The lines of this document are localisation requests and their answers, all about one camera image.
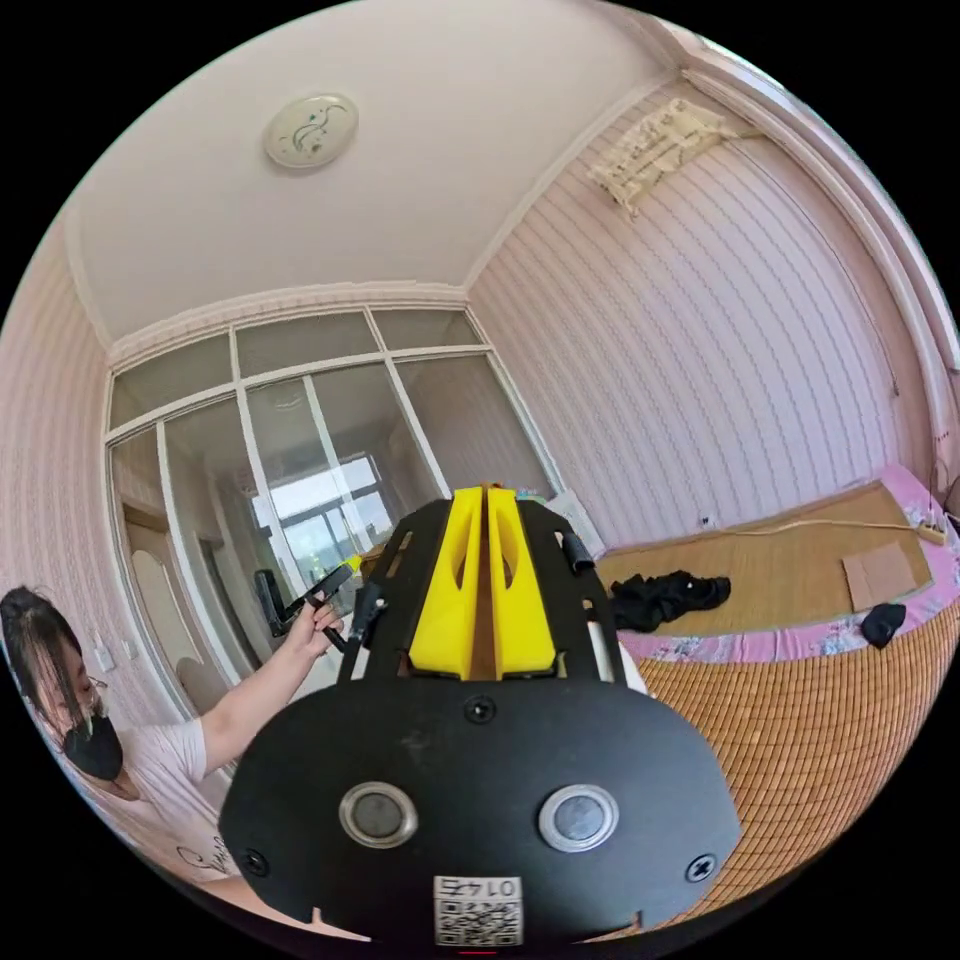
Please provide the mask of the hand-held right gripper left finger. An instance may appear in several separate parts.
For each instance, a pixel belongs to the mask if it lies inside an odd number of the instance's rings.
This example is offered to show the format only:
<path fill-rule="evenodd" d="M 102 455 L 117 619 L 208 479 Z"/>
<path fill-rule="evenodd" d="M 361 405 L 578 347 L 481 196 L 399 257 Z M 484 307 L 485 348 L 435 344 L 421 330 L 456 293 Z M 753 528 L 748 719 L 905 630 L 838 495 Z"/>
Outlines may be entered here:
<path fill-rule="evenodd" d="M 409 648 L 421 673 L 469 678 L 476 626 L 484 490 L 456 491 Z"/>

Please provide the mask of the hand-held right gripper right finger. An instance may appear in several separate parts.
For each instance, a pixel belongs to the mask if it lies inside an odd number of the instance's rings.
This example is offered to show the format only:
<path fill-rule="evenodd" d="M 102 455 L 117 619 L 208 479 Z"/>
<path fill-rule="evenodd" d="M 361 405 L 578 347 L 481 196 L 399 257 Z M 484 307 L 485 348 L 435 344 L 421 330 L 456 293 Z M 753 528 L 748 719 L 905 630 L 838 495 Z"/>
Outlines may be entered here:
<path fill-rule="evenodd" d="M 486 496 L 496 678 L 548 674 L 556 649 L 515 493 L 490 487 Z"/>

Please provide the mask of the person's left hand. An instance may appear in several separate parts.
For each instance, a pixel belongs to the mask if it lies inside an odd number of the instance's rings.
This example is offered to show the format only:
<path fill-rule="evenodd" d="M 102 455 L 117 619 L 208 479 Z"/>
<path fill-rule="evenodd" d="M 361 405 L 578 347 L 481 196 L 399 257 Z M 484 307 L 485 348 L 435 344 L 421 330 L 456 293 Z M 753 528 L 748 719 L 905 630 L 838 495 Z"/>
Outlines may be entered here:
<path fill-rule="evenodd" d="M 333 646 L 331 636 L 343 630 L 343 620 L 322 594 L 309 597 L 297 615 L 283 650 L 310 667 Z"/>

